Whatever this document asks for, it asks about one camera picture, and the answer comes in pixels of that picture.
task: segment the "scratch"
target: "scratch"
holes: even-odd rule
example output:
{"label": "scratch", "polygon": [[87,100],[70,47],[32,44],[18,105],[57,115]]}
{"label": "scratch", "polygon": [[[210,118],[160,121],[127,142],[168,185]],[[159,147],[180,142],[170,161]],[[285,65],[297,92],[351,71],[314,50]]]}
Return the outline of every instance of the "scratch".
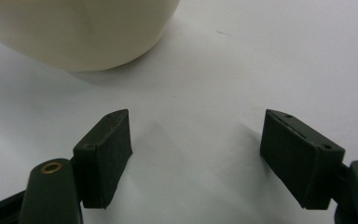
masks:
{"label": "scratch", "polygon": [[216,31],[217,33],[221,34],[221,35],[230,35],[230,34],[226,34],[226,33],[223,33],[221,31]]}

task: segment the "white table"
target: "white table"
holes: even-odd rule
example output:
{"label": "white table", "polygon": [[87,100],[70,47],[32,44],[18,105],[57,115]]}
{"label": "white table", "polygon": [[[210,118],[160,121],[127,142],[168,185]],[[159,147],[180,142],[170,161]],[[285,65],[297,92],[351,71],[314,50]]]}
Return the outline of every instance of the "white table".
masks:
{"label": "white table", "polygon": [[336,204],[302,210],[259,144],[271,108],[358,160],[358,1],[182,0],[155,47],[103,72],[0,44],[0,200],[122,108],[134,154],[111,205],[83,209],[85,223],[334,223]]}

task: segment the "brass screw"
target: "brass screw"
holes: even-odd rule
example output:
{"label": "brass screw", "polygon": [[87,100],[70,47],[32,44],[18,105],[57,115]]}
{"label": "brass screw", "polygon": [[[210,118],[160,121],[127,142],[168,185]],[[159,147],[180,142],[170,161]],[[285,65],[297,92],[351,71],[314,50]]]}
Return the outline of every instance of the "brass screw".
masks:
{"label": "brass screw", "polygon": [[52,173],[59,171],[61,168],[62,168],[62,164],[60,164],[57,161],[52,161],[44,165],[42,169],[40,169],[40,172],[44,175],[50,175]]}

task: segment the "white bowl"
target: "white bowl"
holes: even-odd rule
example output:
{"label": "white bowl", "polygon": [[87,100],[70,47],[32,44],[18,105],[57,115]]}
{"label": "white bowl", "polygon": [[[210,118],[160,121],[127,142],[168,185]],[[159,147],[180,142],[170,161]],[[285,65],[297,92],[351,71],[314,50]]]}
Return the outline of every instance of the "white bowl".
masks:
{"label": "white bowl", "polygon": [[68,71],[128,63],[161,37],[180,0],[0,0],[0,42]]}

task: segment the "beige container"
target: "beige container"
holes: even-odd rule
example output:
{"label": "beige container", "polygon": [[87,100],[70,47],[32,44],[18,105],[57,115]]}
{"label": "beige container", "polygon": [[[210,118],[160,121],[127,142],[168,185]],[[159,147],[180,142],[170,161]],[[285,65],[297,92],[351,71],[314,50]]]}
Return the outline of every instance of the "beige container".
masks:
{"label": "beige container", "polygon": [[0,42],[68,71],[128,63],[161,37],[179,0],[0,0]]}

